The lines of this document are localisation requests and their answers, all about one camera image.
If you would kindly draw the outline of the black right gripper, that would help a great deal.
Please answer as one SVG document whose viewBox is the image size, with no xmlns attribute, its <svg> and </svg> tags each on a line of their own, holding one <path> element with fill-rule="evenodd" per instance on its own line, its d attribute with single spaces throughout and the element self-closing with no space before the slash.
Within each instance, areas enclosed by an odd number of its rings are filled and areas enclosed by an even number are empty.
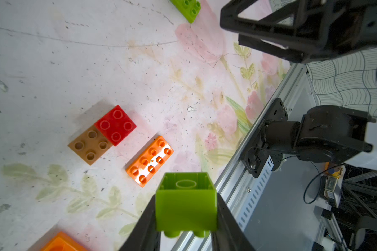
<svg viewBox="0 0 377 251">
<path fill-rule="evenodd" d="M 293 63 L 338 58 L 377 47 L 377 1 L 293 1 L 260 20 L 239 17 L 256 1 L 230 1 L 221 9 L 220 26 L 238 34 L 241 46 Z M 293 17 L 296 24 L 281 21 Z M 272 44 L 304 44 L 300 52 Z"/>
</svg>

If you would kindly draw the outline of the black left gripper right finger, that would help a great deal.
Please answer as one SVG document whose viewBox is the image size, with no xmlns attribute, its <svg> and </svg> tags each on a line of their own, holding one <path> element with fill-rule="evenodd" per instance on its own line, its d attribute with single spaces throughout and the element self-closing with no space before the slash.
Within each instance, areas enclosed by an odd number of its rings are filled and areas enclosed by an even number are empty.
<svg viewBox="0 0 377 251">
<path fill-rule="evenodd" d="M 217 194 L 217 229 L 211 232 L 213 251 L 255 251 L 220 194 Z"/>
</svg>

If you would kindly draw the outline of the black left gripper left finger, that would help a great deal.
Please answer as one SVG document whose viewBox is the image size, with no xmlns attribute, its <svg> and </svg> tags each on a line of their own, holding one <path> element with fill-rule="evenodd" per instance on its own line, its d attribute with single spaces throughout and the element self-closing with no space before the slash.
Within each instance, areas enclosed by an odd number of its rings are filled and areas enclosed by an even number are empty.
<svg viewBox="0 0 377 251">
<path fill-rule="evenodd" d="M 119 251 L 159 251 L 161 233 L 156 227 L 156 196 L 153 195 L 131 234 Z"/>
</svg>

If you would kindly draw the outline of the green square lego brick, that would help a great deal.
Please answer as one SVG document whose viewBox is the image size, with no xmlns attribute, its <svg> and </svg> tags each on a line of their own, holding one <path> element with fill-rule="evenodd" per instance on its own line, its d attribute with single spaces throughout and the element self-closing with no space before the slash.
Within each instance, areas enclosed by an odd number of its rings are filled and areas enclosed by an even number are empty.
<svg viewBox="0 0 377 251">
<path fill-rule="evenodd" d="M 165 173 L 155 197 L 157 231 L 207 237 L 217 230 L 217 191 L 207 172 Z"/>
</svg>

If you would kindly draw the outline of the orange 2x4 lego plate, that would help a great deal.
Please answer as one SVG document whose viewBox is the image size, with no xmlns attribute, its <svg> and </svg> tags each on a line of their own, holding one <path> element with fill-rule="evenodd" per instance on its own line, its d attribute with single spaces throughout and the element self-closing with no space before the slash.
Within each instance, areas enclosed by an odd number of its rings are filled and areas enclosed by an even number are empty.
<svg viewBox="0 0 377 251">
<path fill-rule="evenodd" d="M 173 148 L 165 138 L 157 136 L 126 168 L 126 173 L 143 188 L 173 153 Z"/>
</svg>

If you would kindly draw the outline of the green long lego brick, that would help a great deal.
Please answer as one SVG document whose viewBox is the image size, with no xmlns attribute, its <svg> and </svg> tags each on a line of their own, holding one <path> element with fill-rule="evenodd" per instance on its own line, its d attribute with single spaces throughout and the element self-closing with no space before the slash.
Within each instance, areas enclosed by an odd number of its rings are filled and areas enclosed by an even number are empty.
<svg viewBox="0 0 377 251">
<path fill-rule="evenodd" d="M 201 3 L 197 0 L 170 0 L 177 10 L 193 24 L 202 8 Z"/>
</svg>

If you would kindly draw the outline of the tan 2x4 lego plate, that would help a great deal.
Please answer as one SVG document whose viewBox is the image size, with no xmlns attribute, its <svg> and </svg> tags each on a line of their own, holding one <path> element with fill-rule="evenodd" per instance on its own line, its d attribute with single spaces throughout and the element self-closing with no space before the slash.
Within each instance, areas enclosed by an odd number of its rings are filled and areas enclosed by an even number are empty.
<svg viewBox="0 0 377 251">
<path fill-rule="evenodd" d="M 90 166 L 112 146 L 113 144 L 95 125 L 90 126 L 68 144 L 68 147 Z"/>
</svg>

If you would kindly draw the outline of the red square lego brick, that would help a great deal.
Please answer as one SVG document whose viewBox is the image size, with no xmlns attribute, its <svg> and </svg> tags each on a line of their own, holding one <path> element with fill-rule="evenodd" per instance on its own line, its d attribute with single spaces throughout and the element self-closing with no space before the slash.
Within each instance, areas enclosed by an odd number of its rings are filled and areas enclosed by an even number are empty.
<svg viewBox="0 0 377 251">
<path fill-rule="evenodd" d="M 94 125 L 113 146 L 120 144 L 137 127 L 119 105 L 115 106 Z"/>
</svg>

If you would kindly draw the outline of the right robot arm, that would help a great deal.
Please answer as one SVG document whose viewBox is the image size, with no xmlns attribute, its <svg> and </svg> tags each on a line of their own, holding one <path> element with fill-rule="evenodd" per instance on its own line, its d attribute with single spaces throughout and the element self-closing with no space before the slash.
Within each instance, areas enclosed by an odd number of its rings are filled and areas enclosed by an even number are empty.
<svg viewBox="0 0 377 251">
<path fill-rule="evenodd" d="M 252 1 L 231 1 L 220 26 L 238 34 L 242 46 L 293 63 L 331 60 L 377 47 L 377 1 L 293 1 L 260 20 L 240 17 Z M 258 177 L 277 152 L 301 161 L 348 164 L 377 171 L 377 118 L 367 112 L 321 105 L 301 121 L 280 115 L 282 101 L 269 109 L 242 154 Z"/>
</svg>

